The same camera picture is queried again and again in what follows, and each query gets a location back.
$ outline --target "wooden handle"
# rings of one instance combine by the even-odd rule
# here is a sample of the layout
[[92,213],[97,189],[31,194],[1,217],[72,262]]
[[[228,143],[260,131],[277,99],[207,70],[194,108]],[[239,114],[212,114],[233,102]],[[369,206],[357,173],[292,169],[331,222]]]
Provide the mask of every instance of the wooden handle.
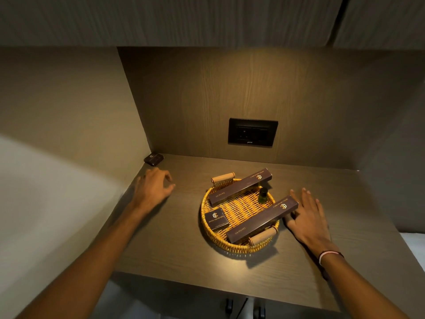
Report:
[[269,229],[262,231],[261,233],[255,235],[254,237],[250,237],[249,245],[254,246],[262,241],[265,241],[269,237],[273,237],[277,233],[278,231],[274,227],[270,227]]
[[219,182],[219,181],[223,181],[223,180],[227,180],[227,179],[232,179],[234,177],[235,177],[235,173],[234,172],[226,173],[226,174],[223,174],[221,176],[217,176],[217,177],[211,178],[211,182],[212,183]]

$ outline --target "black outlet plate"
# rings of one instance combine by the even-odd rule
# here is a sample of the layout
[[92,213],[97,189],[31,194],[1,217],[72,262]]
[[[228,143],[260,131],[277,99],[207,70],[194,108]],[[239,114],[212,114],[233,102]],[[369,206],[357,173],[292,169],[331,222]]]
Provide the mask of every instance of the black outlet plate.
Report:
[[278,121],[229,119],[229,143],[273,146]]

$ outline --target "soap box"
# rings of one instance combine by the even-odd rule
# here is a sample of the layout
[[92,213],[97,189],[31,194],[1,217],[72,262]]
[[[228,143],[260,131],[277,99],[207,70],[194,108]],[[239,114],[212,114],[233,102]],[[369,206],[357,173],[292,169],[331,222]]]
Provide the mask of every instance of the soap box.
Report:
[[269,181],[272,179],[272,174],[268,171],[267,168],[260,170],[251,176],[243,178],[240,181],[236,181],[230,186],[224,187],[216,191],[215,193],[210,193],[208,198],[210,199],[211,205],[215,205],[223,200],[229,198],[230,196],[239,193],[240,191],[247,189],[248,187],[255,185],[260,181]]
[[298,208],[298,202],[291,195],[279,200],[272,206],[260,211],[238,226],[229,230],[227,238],[232,244],[242,243],[248,237],[262,232],[266,227],[272,225],[279,218],[293,212]]
[[229,226],[229,222],[221,208],[205,213],[205,220],[213,231]]

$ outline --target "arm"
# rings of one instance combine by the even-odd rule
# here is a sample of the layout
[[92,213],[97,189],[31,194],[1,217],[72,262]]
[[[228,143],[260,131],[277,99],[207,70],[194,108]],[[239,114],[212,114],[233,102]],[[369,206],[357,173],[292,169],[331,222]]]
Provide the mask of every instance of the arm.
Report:
[[87,318],[141,220],[169,196],[175,185],[168,171],[153,168],[137,178],[132,201],[109,231],[63,271],[17,319]]
[[[296,217],[287,215],[285,222],[295,238],[304,243],[319,257],[323,251],[337,251],[332,243],[322,204],[311,193],[302,189],[301,200],[293,190],[291,196],[298,201]],[[348,262],[338,254],[322,257],[322,266],[329,274],[343,303],[354,319],[408,319],[396,305],[367,282]]]

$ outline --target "left hand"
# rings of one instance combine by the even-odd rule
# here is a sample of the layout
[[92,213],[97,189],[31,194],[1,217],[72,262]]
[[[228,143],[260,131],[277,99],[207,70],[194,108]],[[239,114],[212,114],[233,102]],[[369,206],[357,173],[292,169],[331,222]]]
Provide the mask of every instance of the left hand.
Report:
[[172,193],[176,185],[164,187],[164,178],[169,182],[172,181],[169,171],[156,167],[146,170],[144,179],[137,177],[134,196],[129,206],[141,218]]

